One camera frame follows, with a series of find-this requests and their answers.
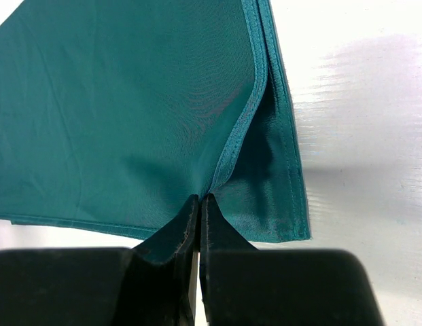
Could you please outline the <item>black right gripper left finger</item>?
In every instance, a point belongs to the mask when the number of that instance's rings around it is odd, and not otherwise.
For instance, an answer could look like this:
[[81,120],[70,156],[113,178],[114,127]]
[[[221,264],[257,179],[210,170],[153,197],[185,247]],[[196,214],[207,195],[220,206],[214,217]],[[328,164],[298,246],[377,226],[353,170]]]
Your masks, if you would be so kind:
[[0,325],[193,325],[198,196],[134,248],[0,251]]

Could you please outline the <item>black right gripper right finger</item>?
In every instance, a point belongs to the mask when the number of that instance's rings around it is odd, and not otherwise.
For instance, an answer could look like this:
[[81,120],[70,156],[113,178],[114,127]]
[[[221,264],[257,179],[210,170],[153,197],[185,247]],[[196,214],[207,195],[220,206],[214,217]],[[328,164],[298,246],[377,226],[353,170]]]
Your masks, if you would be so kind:
[[257,249],[211,194],[201,205],[200,285],[210,325],[379,323],[356,256],[339,249]]

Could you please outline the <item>teal cloth napkin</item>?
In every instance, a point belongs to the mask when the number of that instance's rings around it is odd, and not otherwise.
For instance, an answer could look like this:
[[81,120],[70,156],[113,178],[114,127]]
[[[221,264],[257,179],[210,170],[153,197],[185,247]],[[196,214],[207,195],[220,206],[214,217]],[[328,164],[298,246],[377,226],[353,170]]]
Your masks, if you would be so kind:
[[213,194],[310,237],[268,1],[23,1],[0,25],[0,219],[145,239]]

